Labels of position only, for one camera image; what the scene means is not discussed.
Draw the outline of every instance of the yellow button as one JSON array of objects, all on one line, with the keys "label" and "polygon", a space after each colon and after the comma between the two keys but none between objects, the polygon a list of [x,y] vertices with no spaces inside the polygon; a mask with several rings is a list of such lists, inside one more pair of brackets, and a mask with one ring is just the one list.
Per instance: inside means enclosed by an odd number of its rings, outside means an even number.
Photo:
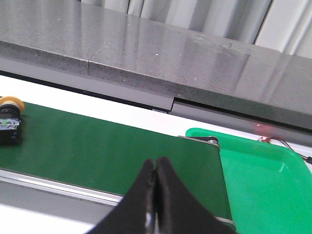
[{"label": "yellow button", "polygon": [[21,113],[25,109],[24,102],[22,102],[17,97],[13,97],[13,96],[0,97],[0,106],[6,104],[7,102],[11,102],[11,103],[13,102],[14,104],[16,104],[18,106],[18,108],[19,108]]}]

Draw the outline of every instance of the green conveyor belt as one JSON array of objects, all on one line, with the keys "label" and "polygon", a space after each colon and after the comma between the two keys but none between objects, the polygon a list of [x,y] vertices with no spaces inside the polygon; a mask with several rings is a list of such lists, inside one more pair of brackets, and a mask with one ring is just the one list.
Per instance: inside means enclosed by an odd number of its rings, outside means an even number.
[{"label": "green conveyor belt", "polygon": [[0,146],[0,168],[124,195],[145,159],[167,156],[193,195],[232,219],[218,148],[25,104],[20,145]]}]

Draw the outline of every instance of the green tray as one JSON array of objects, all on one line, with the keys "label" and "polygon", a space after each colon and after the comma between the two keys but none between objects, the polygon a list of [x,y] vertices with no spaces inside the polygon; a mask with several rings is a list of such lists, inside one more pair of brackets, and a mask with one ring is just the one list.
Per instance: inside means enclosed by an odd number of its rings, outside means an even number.
[{"label": "green tray", "polygon": [[230,207],[240,234],[312,233],[312,175],[298,154],[199,128],[189,129],[186,136],[219,139]]}]

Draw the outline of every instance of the cable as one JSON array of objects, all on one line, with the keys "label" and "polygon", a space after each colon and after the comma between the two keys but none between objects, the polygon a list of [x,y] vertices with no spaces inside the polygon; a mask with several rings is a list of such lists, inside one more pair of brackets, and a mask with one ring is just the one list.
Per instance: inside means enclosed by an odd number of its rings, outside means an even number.
[{"label": "cable", "polygon": [[[284,141],[284,140],[283,140],[282,138],[280,138],[280,137],[276,137],[276,136],[261,137],[259,140],[262,141],[262,142],[267,142],[267,143],[270,143],[271,140],[277,140],[278,142],[280,142],[280,143],[282,143],[283,145],[285,145],[288,149],[290,149],[290,150],[294,151],[295,153],[297,153],[295,150],[293,150],[293,148],[292,148],[286,141]],[[312,157],[307,157],[307,156],[304,156],[304,155],[302,155],[302,154],[299,154],[299,155],[300,155],[300,157],[302,157],[302,159],[303,159],[304,161],[306,161],[306,162],[309,163],[309,164],[312,164]]]}]

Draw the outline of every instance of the stone countertop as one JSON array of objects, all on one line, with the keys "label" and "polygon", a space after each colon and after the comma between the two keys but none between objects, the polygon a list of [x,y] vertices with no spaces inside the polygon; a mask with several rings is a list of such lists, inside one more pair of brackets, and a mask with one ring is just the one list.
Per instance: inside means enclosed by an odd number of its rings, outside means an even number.
[{"label": "stone countertop", "polygon": [[2,0],[0,56],[312,130],[311,59],[75,0]]}]

